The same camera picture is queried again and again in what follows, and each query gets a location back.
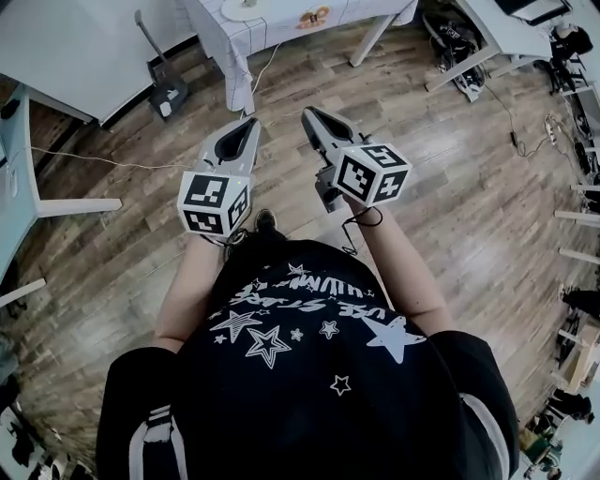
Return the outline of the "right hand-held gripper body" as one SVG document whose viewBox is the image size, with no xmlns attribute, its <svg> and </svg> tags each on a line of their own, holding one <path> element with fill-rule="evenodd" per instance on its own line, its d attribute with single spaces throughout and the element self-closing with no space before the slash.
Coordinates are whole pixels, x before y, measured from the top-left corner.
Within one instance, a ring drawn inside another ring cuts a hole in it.
<svg viewBox="0 0 600 480">
<path fill-rule="evenodd" d="M 365 207 L 398 199 L 413 168 L 393 144 L 361 133 L 350 139 L 314 135 L 313 147 L 325 161 L 315 188 L 328 212 L 341 208 L 344 195 Z"/>
</svg>

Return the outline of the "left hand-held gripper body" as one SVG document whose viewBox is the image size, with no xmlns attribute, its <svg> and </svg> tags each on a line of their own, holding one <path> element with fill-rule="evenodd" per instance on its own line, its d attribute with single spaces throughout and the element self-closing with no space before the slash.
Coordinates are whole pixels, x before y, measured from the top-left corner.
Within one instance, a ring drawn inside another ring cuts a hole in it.
<svg viewBox="0 0 600 480">
<path fill-rule="evenodd" d="M 188 233 L 228 237 L 250 207 L 252 171 L 240 173 L 240 156 L 208 156 L 203 143 L 195 166 L 183 173 L 178 214 Z"/>
</svg>

